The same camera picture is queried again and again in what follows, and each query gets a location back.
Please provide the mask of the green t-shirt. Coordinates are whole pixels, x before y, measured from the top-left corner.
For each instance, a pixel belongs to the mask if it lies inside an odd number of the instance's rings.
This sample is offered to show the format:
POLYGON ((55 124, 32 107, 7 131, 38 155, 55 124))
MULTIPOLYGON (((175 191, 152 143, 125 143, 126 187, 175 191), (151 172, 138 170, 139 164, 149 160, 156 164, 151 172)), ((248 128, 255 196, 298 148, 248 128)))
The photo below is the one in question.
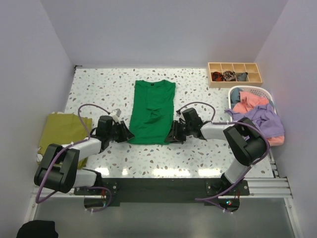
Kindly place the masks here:
POLYGON ((168 80, 137 80, 129 130, 133 145, 165 145, 174 114, 176 84, 168 80))

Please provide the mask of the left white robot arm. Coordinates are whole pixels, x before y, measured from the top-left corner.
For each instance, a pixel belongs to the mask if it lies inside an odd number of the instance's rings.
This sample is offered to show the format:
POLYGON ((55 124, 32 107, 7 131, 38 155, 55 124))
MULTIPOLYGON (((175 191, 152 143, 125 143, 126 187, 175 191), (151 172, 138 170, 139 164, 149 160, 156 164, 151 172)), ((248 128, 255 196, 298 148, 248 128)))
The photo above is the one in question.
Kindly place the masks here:
POLYGON ((124 121, 114 116, 101 116, 90 136, 70 144, 50 144, 34 176, 34 184, 41 188, 68 193, 73 188, 85 187, 91 194, 103 188, 100 173, 94 170, 77 170, 78 162, 102 153, 110 142, 126 142, 134 138, 124 121))

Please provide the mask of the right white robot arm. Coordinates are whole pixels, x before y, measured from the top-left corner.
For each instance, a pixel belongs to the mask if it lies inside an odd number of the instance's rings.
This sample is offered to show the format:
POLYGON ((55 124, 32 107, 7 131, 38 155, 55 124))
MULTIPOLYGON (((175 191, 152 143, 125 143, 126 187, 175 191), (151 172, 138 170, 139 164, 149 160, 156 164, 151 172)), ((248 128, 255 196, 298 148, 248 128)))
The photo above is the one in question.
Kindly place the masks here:
POLYGON ((234 159, 215 185, 218 192, 233 194, 238 189, 238 182, 251 166, 269 151, 269 142, 249 118, 232 122, 203 121, 193 108, 184 110, 182 116, 182 119, 172 122, 165 142, 183 143, 188 136, 200 140, 217 139, 228 142, 234 159))

